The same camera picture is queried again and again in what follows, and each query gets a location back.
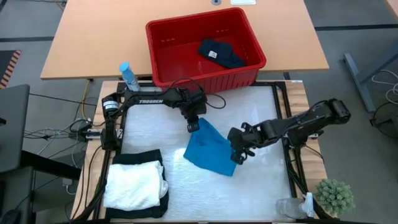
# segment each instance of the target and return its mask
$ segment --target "black mat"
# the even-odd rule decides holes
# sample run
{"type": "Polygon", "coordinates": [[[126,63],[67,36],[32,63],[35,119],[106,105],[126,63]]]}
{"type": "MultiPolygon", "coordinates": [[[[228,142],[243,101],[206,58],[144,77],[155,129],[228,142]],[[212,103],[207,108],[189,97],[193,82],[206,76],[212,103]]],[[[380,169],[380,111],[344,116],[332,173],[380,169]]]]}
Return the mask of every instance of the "black mat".
{"type": "Polygon", "coordinates": [[[20,56],[20,50],[0,50],[0,89],[7,86],[20,56]]]}

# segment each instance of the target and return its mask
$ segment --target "water bottle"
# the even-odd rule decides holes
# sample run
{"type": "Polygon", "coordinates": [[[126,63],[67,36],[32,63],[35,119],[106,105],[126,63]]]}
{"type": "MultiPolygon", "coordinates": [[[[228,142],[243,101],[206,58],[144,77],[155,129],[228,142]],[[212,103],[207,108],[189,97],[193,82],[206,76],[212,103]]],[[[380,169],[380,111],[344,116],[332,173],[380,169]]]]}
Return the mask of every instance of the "water bottle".
{"type": "Polygon", "coordinates": [[[299,198],[285,198],[276,202],[277,213],[298,219],[314,216],[312,193],[307,192],[305,201],[299,198]]]}
{"type": "Polygon", "coordinates": [[[123,80],[131,91],[139,91],[139,84],[137,77],[131,71],[129,62],[123,62],[119,66],[119,71],[122,73],[123,80]]]}

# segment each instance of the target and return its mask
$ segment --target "green plant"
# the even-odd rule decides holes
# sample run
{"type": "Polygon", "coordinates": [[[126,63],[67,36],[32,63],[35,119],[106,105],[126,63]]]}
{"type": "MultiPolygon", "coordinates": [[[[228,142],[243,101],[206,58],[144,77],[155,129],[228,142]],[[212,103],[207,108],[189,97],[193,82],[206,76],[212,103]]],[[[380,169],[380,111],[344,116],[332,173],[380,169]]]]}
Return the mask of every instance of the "green plant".
{"type": "Polygon", "coordinates": [[[317,184],[315,198],[332,215],[342,215],[355,208],[351,187],[337,180],[323,179],[317,184]]]}

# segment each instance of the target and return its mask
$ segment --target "red storage basket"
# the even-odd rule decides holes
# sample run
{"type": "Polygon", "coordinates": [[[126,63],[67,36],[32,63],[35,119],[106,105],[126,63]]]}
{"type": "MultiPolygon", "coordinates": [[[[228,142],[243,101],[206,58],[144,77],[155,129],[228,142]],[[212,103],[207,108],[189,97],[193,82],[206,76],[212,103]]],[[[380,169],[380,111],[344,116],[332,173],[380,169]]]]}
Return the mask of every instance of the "red storage basket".
{"type": "MultiPolygon", "coordinates": [[[[237,7],[151,21],[146,31],[153,80],[161,88],[187,77],[196,80],[206,93],[248,86],[266,64],[244,11],[237,7]],[[203,39],[231,44],[246,66],[227,69],[205,59],[198,53],[203,39]]],[[[196,88],[190,80],[175,86],[196,88]]]]}

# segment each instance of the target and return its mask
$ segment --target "blue cloth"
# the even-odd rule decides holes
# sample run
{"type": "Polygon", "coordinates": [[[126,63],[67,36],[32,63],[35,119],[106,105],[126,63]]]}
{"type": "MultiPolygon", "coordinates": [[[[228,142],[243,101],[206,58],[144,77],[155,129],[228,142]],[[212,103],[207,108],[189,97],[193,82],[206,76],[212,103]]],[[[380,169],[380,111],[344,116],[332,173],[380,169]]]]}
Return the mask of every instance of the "blue cloth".
{"type": "Polygon", "coordinates": [[[184,158],[200,168],[231,177],[236,167],[231,160],[231,143],[204,118],[199,119],[199,127],[191,135],[184,158]]]}

